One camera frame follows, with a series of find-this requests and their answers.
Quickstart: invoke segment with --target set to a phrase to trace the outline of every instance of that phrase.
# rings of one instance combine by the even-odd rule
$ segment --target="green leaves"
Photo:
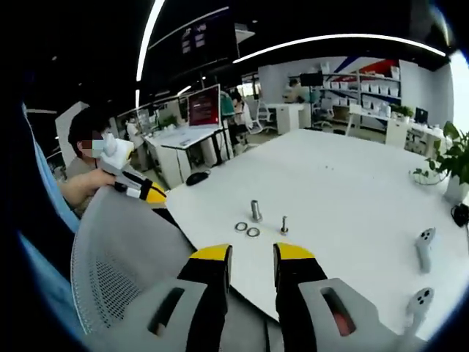
[[[434,141],[433,142],[433,147],[435,148],[435,150],[439,151],[440,147],[441,147],[441,139],[437,139],[436,141]]]
[[[459,135],[459,132],[457,131],[457,129],[454,127],[454,125],[451,123],[451,122],[447,122],[445,124],[445,127],[443,128],[443,135],[445,137],[449,137],[451,138],[451,140],[455,140],[455,139],[458,139],[460,138],[461,136]]]
[[[428,158],[425,161],[430,170],[439,174],[445,173],[446,176],[459,176],[460,183],[469,183],[469,133],[459,133],[451,122],[447,122],[443,134],[452,140],[451,147],[441,154],[441,140],[436,140],[433,143],[436,160]],[[416,169],[414,174],[428,177],[429,171]]]

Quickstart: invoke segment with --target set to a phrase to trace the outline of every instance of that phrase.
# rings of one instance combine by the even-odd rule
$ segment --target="chair backrest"
[[[332,109],[332,99],[323,98],[321,99],[321,109],[322,110],[331,110]]]
[[[269,109],[267,108],[265,103],[262,100],[259,100],[259,103],[257,105],[256,119],[270,121],[270,115],[271,113],[269,112]]]

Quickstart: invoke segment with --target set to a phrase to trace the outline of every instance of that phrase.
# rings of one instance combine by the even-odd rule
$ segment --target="metal bolt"
[[[252,219],[254,222],[261,222],[262,221],[262,214],[259,210],[259,203],[256,200],[251,200],[251,211],[252,211]]]
[[[280,229],[280,233],[282,235],[286,235],[288,233],[288,227],[287,227],[287,217],[286,216],[283,216],[281,218],[281,229]]]

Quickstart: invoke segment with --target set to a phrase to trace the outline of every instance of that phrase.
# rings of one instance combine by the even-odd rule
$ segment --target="white desk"
[[[374,119],[387,121],[388,127],[386,128],[386,142],[385,143],[389,145],[393,145],[395,147],[402,148],[402,149],[405,148],[405,142],[407,140],[407,132],[410,129],[424,132],[426,135],[428,135],[427,141],[426,141],[426,150],[425,150],[425,156],[427,158],[432,157],[433,143],[435,140],[440,139],[442,142],[446,141],[447,145],[451,144],[451,140],[445,138],[445,136],[443,135],[443,130],[441,129],[435,130],[425,125],[421,125],[419,123],[414,123],[414,122],[406,123],[406,122],[402,122],[399,120],[390,119],[389,117],[374,114],[366,110],[363,110],[363,113],[359,114],[358,116],[373,117]],[[354,114],[349,115],[349,122],[347,124],[347,129],[345,132],[346,136],[350,135],[353,117],[354,117]]]
[[[232,286],[271,317],[278,318],[272,245],[290,242],[313,252],[328,277],[367,297],[398,333],[410,297],[433,287],[435,300],[418,331],[428,339],[468,283],[469,255],[465,231],[443,201],[446,185],[422,188],[408,174],[424,164],[382,144],[298,130],[213,169],[198,185],[177,187],[166,204],[197,249],[233,245]],[[239,221],[253,225],[252,199],[264,218],[258,238],[234,230]],[[287,237],[278,231],[283,215]],[[439,261],[420,275],[414,241],[429,227],[437,228]]]
[[[191,175],[191,165],[185,153],[189,147],[201,143],[207,165],[212,166],[222,161],[221,148],[225,146],[225,142],[223,138],[216,136],[217,133],[222,134],[221,131],[221,127],[189,128],[184,126],[172,131],[156,131],[151,136],[145,136],[144,139],[149,144],[152,157],[158,160],[168,186],[174,188],[184,183]],[[226,149],[231,150],[229,140],[227,145]]]
[[[265,104],[268,109],[277,111],[278,134],[286,134],[300,128],[300,111],[304,110],[303,104]]]

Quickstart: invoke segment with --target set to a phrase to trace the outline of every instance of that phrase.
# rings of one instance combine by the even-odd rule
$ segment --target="metal washer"
[[[257,237],[260,234],[261,234],[261,231],[257,227],[250,227],[248,231],[246,231],[246,235],[248,235],[249,237]]]
[[[244,221],[240,221],[234,226],[234,229],[238,232],[245,232],[248,229],[248,224]]]

